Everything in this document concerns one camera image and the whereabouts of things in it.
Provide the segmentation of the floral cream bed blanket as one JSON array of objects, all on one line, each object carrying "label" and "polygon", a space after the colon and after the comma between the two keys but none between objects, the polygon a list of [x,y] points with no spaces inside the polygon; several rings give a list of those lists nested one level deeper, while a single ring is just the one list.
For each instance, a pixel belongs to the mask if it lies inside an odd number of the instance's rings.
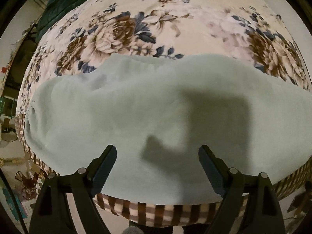
[{"label": "floral cream bed blanket", "polygon": [[16,113],[25,113],[43,82],[92,72],[114,53],[170,60],[222,54],[311,90],[295,40],[264,0],[87,0],[39,41]]}]

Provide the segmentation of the brown checkered bed sheet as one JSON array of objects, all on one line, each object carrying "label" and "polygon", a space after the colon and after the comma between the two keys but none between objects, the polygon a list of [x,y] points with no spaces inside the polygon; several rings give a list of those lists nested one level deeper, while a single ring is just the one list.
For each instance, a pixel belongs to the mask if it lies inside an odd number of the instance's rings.
[{"label": "brown checkered bed sheet", "polygon": [[[278,200],[282,200],[307,181],[311,181],[311,159],[285,179],[273,185]],[[113,215],[124,217],[148,227],[164,228],[170,226],[187,226],[190,224],[212,222],[221,205],[219,202],[199,204],[195,206],[160,206],[146,203],[135,203],[117,199],[104,194],[98,194],[94,202],[101,212],[107,211]]]}]

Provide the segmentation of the light green fleece pant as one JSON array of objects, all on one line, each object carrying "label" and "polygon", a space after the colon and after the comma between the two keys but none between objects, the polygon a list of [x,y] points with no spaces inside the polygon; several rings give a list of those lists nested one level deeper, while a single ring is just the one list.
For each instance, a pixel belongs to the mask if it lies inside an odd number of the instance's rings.
[{"label": "light green fleece pant", "polygon": [[276,183],[311,157],[311,93],[218,54],[178,61],[113,54],[99,68],[41,84],[25,116],[28,146],[61,175],[107,145],[102,193],[160,205],[219,201],[198,160],[207,145],[241,173]]}]

